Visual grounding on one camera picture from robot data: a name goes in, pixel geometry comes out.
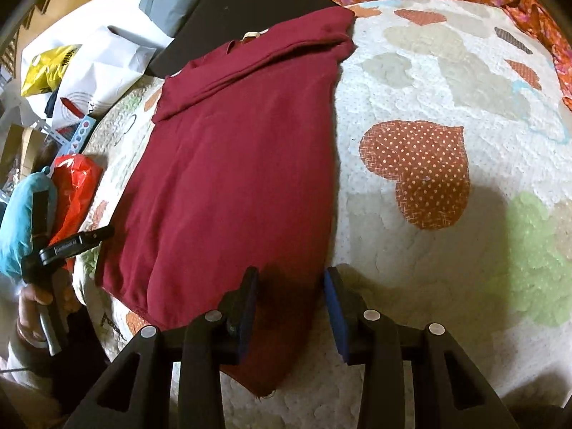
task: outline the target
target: metal screw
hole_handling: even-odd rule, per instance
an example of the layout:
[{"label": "metal screw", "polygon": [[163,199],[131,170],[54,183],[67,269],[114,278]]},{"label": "metal screw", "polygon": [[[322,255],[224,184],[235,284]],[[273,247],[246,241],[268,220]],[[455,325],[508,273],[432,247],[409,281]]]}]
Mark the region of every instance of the metal screw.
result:
[{"label": "metal screw", "polygon": [[433,322],[429,325],[429,332],[433,335],[443,335],[445,334],[445,328],[438,322]]},{"label": "metal screw", "polygon": [[218,310],[218,309],[214,309],[212,311],[209,311],[206,315],[205,315],[205,319],[208,322],[216,322],[216,321],[220,321],[220,319],[222,318],[222,313]]},{"label": "metal screw", "polygon": [[363,317],[368,321],[377,321],[379,318],[381,318],[381,315],[378,311],[375,311],[375,309],[366,309],[363,312]]},{"label": "metal screw", "polygon": [[150,339],[157,333],[157,328],[155,326],[145,326],[141,329],[141,337],[144,339]]}]

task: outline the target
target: maroon shirt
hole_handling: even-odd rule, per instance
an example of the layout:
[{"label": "maroon shirt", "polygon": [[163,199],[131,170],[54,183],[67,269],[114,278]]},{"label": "maroon shirt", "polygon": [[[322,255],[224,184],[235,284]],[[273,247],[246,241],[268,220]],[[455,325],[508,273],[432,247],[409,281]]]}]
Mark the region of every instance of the maroon shirt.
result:
[{"label": "maroon shirt", "polygon": [[312,323],[335,198],[333,91],[353,20],[316,11],[168,78],[98,266],[108,292],[163,329],[216,308],[258,267],[250,350],[225,368],[258,395],[286,376]]}]

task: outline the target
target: brown polka dot heart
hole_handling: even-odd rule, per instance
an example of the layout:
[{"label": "brown polka dot heart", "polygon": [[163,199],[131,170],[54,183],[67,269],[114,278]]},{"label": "brown polka dot heart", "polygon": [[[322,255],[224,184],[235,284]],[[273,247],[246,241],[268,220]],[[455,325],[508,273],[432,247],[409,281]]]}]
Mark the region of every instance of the brown polka dot heart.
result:
[{"label": "brown polka dot heart", "polygon": [[399,210],[420,229],[449,227],[463,214],[471,182],[462,127],[382,122],[364,134],[359,153],[368,170],[397,181]]}]

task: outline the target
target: white plastic bag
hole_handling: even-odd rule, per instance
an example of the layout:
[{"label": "white plastic bag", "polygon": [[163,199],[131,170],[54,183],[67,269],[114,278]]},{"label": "white plastic bag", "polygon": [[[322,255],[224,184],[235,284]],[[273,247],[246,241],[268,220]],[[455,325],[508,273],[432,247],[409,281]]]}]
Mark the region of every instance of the white plastic bag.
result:
[{"label": "white plastic bag", "polygon": [[142,76],[154,52],[154,48],[141,47],[107,27],[96,30],[70,61],[59,86],[52,127],[79,122],[62,98],[85,115],[101,118]]}]

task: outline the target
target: person's hand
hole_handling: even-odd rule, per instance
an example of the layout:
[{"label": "person's hand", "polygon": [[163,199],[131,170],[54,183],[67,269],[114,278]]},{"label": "person's hand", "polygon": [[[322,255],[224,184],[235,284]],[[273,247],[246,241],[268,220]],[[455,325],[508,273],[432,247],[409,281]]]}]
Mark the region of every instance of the person's hand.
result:
[{"label": "person's hand", "polygon": [[[66,318],[81,308],[81,303],[75,296],[71,278],[67,271],[57,272],[53,277],[55,299],[60,317],[66,327]],[[34,284],[25,286],[20,292],[18,302],[18,331],[20,336],[29,343],[45,341],[44,332],[39,319],[38,305],[49,305],[54,297],[44,289]]]},{"label": "person's hand", "polygon": [[34,284],[28,284],[20,291],[18,300],[18,332],[29,341],[30,337],[37,341],[45,341],[44,332],[39,322],[38,304],[49,305],[54,301],[52,294]]}]

